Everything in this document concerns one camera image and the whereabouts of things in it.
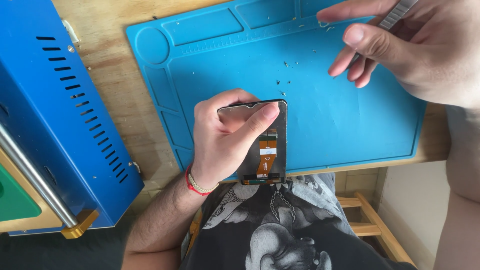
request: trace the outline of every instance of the metal tweezers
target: metal tweezers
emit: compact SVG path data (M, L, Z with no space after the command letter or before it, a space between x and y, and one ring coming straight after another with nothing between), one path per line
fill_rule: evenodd
M393 9L392 11L381 21L377 27L385 31L390 31L390 29L398 22L400 19L405 16L405 14L415 5L418 0L401 0ZM358 60L361 55L359 53L355 53L350 64L348 64L345 70L349 70L353 64Z

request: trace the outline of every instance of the chain print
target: chain print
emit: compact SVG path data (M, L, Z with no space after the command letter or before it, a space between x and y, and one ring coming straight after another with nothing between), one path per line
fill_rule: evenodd
M275 207L273 205L273 202L275 201L275 197L277 194L280 197L280 199L288 206L288 208L290 208L290 213L292 215L292 223L295 222L295 217L297 216L297 214L295 213L295 208L283 197L283 194L281 194L279 191L275 191L275 193L273 193L272 199L270 200L270 209L273 215L275 216L276 220L280 221L278 212L275 210Z

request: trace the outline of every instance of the phone display assembly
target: phone display assembly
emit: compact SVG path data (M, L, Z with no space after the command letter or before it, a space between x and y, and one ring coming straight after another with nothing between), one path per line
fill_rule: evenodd
M237 169L240 183L277 184L283 183L287 171L287 102L272 99L220 108L220 121L235 131L266 104L278 106L280 113L265 132L260 134L248 150L247 156Z

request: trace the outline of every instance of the fingernail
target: fingernail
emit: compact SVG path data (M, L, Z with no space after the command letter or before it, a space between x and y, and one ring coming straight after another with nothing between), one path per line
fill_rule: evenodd
M273 119L278 113L278 107L273 104L268 104L263 110L264 116L268 119Z
M355 26L352 26L348 31L347 33L345 34L345 37L343 39L343 41L351 46L351 47L355 47L357 44L360 43L360 41L362 40L363 38L363 29L360 25L355 25Z

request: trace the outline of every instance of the green panel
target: green panel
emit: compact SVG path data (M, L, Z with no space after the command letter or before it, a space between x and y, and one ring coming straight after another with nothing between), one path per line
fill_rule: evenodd
M0 164L0 221L32 218L42 210Z

